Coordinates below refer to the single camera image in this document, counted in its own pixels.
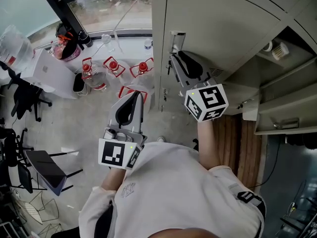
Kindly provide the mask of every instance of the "red bottle cap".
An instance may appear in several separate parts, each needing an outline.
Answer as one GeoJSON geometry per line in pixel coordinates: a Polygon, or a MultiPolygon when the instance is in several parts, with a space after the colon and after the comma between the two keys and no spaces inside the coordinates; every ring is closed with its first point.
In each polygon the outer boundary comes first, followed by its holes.
{"type": "Polygon", "coordinates": [[[146,63],[146,62],[140,63],[139,69],[140,69],[140,71],[145,71],[145,70],[147,70],[147,69],[148,69],[147,63],[146,63]]]}
{"type": "Polygon", "coordinates": [[[90,66],[85,63],[84,66],[83,66],[83,70],[84,70],[84,71],[90,70],[90,66]]]}
{"type": "Polygon", "coordinates": [[[115,61],[112,61],[109,66],[111,69],[116,69],[118,64],[115,61]]]}

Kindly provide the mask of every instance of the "window frame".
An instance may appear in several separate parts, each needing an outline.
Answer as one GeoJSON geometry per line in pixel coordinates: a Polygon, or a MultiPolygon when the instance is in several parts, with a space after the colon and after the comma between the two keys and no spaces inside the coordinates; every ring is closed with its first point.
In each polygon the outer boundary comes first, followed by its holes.
{"type": "MultiPolygon", "coordinates": [[[[80,21],[77,19],[76,15],[68,6],[69,2],[75,0],[47,0],[53,11],[60,18],[62,23],[72,29],[72,34],[78,38],[78,34],[81,31],[85,31],[80,21]]],[[[103,33],[109,33],[111,30],[103,30],[88,33],[92,39],[100,39],[103,33]]],[[[152,29],[120,29],[117,30],[118,37],[151,37],[152,29]]]]}

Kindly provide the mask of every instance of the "person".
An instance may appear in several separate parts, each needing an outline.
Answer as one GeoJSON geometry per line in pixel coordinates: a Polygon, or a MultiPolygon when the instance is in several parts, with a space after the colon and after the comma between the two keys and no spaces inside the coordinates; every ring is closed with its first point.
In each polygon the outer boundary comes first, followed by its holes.
{"type": "Polygon", "coordinates": [[[131,171],[111,168],[80,213],[80,237],[260,237],[265,203],[221,165],[211,121],[198,140],[199,152],[161,137],[131,171]]]}

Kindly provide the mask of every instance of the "floor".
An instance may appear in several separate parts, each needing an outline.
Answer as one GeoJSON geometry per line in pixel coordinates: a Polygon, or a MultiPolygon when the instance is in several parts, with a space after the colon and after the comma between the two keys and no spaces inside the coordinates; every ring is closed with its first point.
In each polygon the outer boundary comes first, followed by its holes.
{"type": "MultiPolygon", "coordinates": [[[[278,149],[279,136],[269,136],[267,156],[264,169],[264,180],[271,173],[278,149]]],[[[281,141],[274,172],[268,182],[261,187],[260,194],[267,206],[267,215],[264,226],[264,238],[295,238],[298,231],[285,226],[282,230],[282,218],[287,214],[291,202],[296,201],[297,210],[291,218],[302,221],[312,205],[306,197],[316,200],[317,192],[317,149],[309,150],[305,146],[292,146],[281,141]]]]}
{"type": "MultiPolygon", "coordinates": [[[[33,110],[27,112],[21,120],[11,117],[14,106],[13,93],[16,86],[7,90],[3,87],[1,97],[0,116],[5,118],[6,127],[21,134],[23,128],[28,128],[25,135],[25,144],[33,146],[36,150],[46,150],[48,153],[59,153],[61,148],[79,150],[77,156],[66,155],[55,157],[54,160],[65,173],[69,174],[80,168],[84,171],[66,182],[65,186],[73,184],[74,187],[63,192],[59,197],[49,190],[44,191],[44,202],[54,198],[59,209],[59,220],[53,223],[61,223],[64,230],[78,226],[78,216],[92,187],[101,184],[107,175],[108,167],[98,164],[98,139],[103,136],[108,111],[115,103],[116,97],[110,91],[92,91],[88,96],[77,100],[62,99],[53,94],[45,93],[45,98],[52,101],[53,106],[45,104],[40,106],[42,122],[36,122],[33,110]]],[[[150,110],[144,117],[142,131],[148,136],[147,142],[156,141],[160,135],[164,135],[171,143],[194,147],[192,140],[197,137],[197,123],[191,115],[173,114],[150,110]]],[[[31,175],[36,179],[35,171],[30,168],[31,175]]],[[[17,169],[9,170],[12,185],[19,185],[17,169]]],[[[23,189],[17,189],[22,200],[30,201],[37,192],[29,194],[23,189]]],[[[47,207],[47,213],[43,219],[56,216],[56,207],[47,207]]],[[[48,222],[40,225],[31,218],[27,218],[25,225],[27,230],[38,233],[48,222]]]]}

